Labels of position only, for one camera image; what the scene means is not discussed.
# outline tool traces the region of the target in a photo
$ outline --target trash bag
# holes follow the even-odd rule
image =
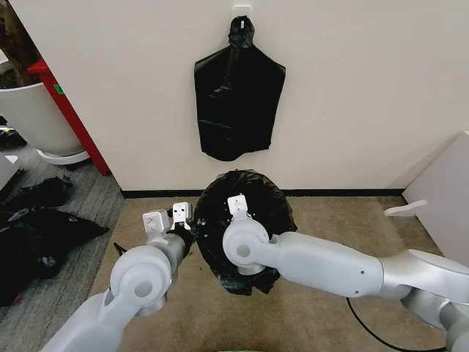
[[[19,135],[19,133],[12,128],[0,129],[0,147],[14,148],[25,145],[26,141]]]
[[[280,277],[276,269],[241,275],[223,250],[223,235],[232,219],[226,200],[239,194],[244,194],[249,213],[265,227],[270,238],[296,231],[292,209],[280,189],[254,170],[236,170],[221,175],[204,190],[194,211],[193,234],[203,258],[228,292],[249,296],[256,287],[269,293]]]
[[[31,280],[55,276],[73,247],[107,231],[56,209],[30,208],[14,214],[0,229],[0,306],[11,304]]]
[[[24,208],[58,207],[68,200],[72,187],[67,176],[47,178],[35,186],[21,188],[16,197],[3,204],[3,209],[15,213]]]
[[[236,17],[229,46],[195,64],[200,145],[221,161],[270,146],[286,69],[263,54],[253,37],[249,18]]]

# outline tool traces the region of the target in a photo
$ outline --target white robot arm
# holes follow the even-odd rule
[[[448,332],[447,351],[469,350],[469,268],[413,250],[371,257],[297,232],[269,239],[249,216],[243,195],[229,198],[228,204],[233,219],[224,233],[224,252],[241,274],[257,274],[268,266],[289,281],[336,295],[400,299],[424,322]],[[173,207],[182,208],[189,217],[187,203]],[[117,260],[110,289],[85,301],[43,352],[117,351],[134,316],[161,309],[188,248],[181,237],[167,233],[166,212],[144,214],[144,223],[147,245]]]

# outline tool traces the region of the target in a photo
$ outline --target beige carpet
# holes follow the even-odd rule
[[[185,198],[193,204],[196,198]],[[125,248],[145,242],[142,213],[168,208],[180,198],[128,199],[92,292],[107,289],[117,259],[116,241]],[[347,244],[378,257],[405,248],[438,253],[413,218],[387,219],[383,209],[402,205],[399,197],[289,198],[298,232]],[[385,340],[403,348],[444,345],[444,333],[405,310],[398,301],[359,298],[352,301],[366,324]],[[127,327],[122,351],[391,351],[355,321],[344,298],[280,279],[268,295],[228,294],[203,261],[196,245],[180,267],[177,284],[156,315],[136,318]]]

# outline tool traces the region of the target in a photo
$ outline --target hanging garbage bag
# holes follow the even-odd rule
[[[265,268],[256,275],[241,275],[223,250],[223,235],[232,219],[226,200],[239,194],[244,194],[249,214],[264,226],[270,238],[274,234],[296,231],[292,209],[277,186],[253,170],[237,170],[221,175],[202,193],[193,215],[193,234],[203,258],[228,292],[250,295],[252,287],[256,287],[269,293],[280,277],[276,269]]]
[[[270,146],[285,67],[254,44],[246,16],[231,24],[229,46],[195,65],[202,151],[221,161]]]

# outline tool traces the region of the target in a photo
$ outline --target white wall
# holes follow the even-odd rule
[[[253,0],[255,43],[287,79],[270,150],[232,163],[200,151],[193,88],[230,0],[11,2],[124,190],[234,168],[281,188],[401,188],[469,128],[467,0]]]

